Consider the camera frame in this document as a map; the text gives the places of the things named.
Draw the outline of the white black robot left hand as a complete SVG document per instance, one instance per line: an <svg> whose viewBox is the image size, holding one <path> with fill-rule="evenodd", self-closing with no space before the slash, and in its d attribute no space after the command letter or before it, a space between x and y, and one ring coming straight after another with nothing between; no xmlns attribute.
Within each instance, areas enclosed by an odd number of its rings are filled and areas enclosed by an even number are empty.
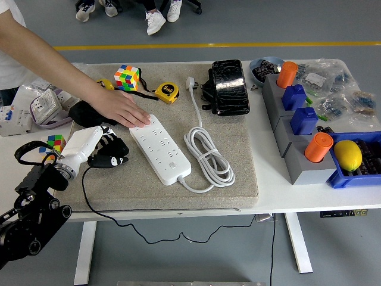
<svg viewBox="0 0 381 286"><path fill-rule="evenodd" d="M87 163L97 169L113 168L126 163L129 148L115 132L106 126L76 131L64 147L56 169L69 181Z"/></svg>

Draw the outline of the person's hand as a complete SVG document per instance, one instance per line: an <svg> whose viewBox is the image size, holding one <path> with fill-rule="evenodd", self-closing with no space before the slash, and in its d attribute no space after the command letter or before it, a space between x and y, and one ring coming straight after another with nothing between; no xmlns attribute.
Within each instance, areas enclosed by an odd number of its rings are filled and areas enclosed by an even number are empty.
<svg viewBox="0 0 381 286"><path fill-rule="evenodd" d="M141 109L131 95L121 91L101 90L86 100L99 114L127 128L150 124L150 115Z"/></svg>

